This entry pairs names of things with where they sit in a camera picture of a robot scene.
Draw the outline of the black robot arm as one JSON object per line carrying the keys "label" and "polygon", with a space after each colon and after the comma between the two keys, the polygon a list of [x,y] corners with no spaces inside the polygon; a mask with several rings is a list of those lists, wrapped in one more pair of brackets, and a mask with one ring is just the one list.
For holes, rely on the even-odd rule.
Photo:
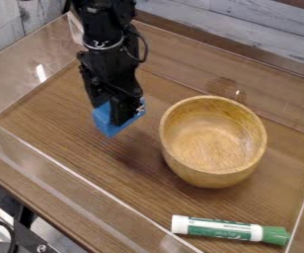
{"label": "black robot arm", "polygon": [[136,0],[72,0],[81,20],[85,51],[77,54],[92,106],[110,104],[110,124],[121,127],[140,113],[144,89],[137,69],[149,44],[133,24]]}

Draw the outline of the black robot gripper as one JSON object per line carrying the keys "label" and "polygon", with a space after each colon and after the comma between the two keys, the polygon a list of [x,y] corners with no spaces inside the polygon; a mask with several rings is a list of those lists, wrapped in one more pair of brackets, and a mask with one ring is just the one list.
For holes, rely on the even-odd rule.
{"label": "black robot gripper", "polygon": [[136,71],[148,55],[149,46],[136,28],[125,29],[118,45],[101,49],[90,47],[77,54],[92,106],[98,108],[110,100],[110,120],[116,127],[144,110],[144,90]]}

